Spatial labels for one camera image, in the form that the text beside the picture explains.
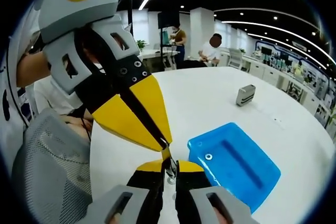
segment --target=blue plastic container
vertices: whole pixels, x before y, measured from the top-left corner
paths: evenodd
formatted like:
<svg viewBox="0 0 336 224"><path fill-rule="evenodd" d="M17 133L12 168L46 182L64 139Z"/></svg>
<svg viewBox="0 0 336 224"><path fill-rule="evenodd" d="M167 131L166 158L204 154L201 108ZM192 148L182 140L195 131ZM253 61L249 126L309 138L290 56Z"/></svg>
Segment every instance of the blue plastic container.
<svg viewBox="0 0 336 224"><path fill-rule="evenodd" d="M280 170L235 123L188 142L189 161L201 165L213 186L223 186L254 212L280 178Z"/></svg>

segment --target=small gray box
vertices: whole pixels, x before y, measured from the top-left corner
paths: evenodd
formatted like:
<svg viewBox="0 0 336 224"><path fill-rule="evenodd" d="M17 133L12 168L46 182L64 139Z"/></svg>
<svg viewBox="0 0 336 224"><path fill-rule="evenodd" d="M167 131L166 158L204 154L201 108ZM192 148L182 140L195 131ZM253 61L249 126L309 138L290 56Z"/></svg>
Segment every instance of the small gray box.
<svg viewBox="0 0 336 224"><path fill-rule="evenodd" d="M248 85L240 88L238 91L238 96L236 103L238 106L244 106L245 104L252 101L254 93L256 92L256 87L253 85Z"/></svg>

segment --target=cable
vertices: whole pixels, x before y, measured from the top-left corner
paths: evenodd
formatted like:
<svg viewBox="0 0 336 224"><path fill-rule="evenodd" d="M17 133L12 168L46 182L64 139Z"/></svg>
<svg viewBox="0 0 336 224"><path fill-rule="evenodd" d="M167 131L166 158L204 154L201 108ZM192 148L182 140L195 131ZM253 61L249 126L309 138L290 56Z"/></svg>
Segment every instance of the cable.
<svg viewBox="0 0 336 224"><path fill-rule="evenodd" d="M19 106L17 105L16 101L15 101L15 98L14 98L14 94L13 94L13 90L12 90L12 85L10 84L10 75L9 75L9 67L8 67L8 51L9 51L9 41L8 41L8 46L7 46L7 51L6 51L6 72L7 72L7 79L8 79L8 85L9 85L9 91L11 92L11 96L12 96L12 99L13 99L13 102L14 102L14 105L15 105L15 108L17 110L17 112L19 113L22 121L24 122L24 124L26 125L26 127L28 128L28 124L23 116L23 114L21 113L21 110L19 109Z"/></svg>

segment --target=window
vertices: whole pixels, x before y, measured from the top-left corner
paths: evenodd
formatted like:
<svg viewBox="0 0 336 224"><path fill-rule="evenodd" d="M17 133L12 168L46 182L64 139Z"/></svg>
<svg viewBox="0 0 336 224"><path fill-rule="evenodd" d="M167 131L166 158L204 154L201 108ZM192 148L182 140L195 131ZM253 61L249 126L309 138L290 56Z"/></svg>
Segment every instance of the window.
<svg viewBox="0 0 336 224"><path fill-rule="evenodd" d="M222 24L220 21L215 21L215 33L222 36L221 47L230 48L231 47L231 25Z"/></svg>
<svg viewBox="0 0 336 224"><path fill-rule="evenodd" d="M121 17L123 27L128 26L127 11L118 12ZM133 35L135 40L144 40L149 44L149 22L148 10L133 10Z"/></svg>
<svg viewBox="0 0 336 224"><path fill-rule="evenodd" d="M247 33L237 29L237 49L247 49Z"/></svg>

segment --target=white table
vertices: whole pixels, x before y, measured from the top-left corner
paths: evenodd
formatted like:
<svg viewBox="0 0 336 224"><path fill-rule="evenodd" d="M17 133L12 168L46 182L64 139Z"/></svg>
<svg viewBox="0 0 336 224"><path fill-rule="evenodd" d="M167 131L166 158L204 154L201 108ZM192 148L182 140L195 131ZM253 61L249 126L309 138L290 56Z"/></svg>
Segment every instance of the white table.
<svg viewBox="0 0 336 224"><path fill-rule="evenodd" d="M320 194L334 152L321 124L283 91L234 68L195 68L154 74L169 118L175 159L188 159L187 141L236 122L276 163L281 177L253 218L265 224L297 224ZM238 89L256 86L253 101L235 105ZM126 184L135 169L160 154L133 145L93 126L91 187L97 199L117 184ZM165 195L160 223L178 223L173 201Z"/></svg>
<svg viewBox="0 0 336 224"><path fill-rule="evenodd" d="M163 49L163 54L168 54L168 56L174 56L178 54L178 51L169 50L168 48ZM160 50L156 49L143 49L141 52L143 59L151 59L160 56Z"/></svg>
<svg viewBox="0 0 336 224"><path fill-rule="evenodd" d="M226 51L221 51L221 53L222 53L222 57L223 57L223 59L221 59L221 60L226 61L226 63L224 64L226 66L227 63L228 63L228 59L230 57L229 53L226 52ZM309 98L313 98L315 101L318 101L320 106L323 107L323 109L326 111L327 115L330 116L331 111L330 111L329 108L327 108L327 106L325 105L323 100L320 100L319 98L317 98L314 94L314 91L308 85L306 85L306 84L298 81L297 79L295 79L293 74L279 71L279 70L277 70L277 69L275 69L275 68L273 68L273 67L271 67L267 64L264 64L262 61L259 61L259 60L255 59L254 57L251 57L251 56L248 56L248 55L245 55L245 54L243 55L243 61L248 62L248 63L252 63L254 65L258 65L258 66L264 68L265 70L272 71L273 73L278 75L279 78L286 79L287 81L294 83L296 86L298 86L304 92L304 94L302 95L302 99L300 100L301 104L305 103L306 96L308 95Z"/></svg>

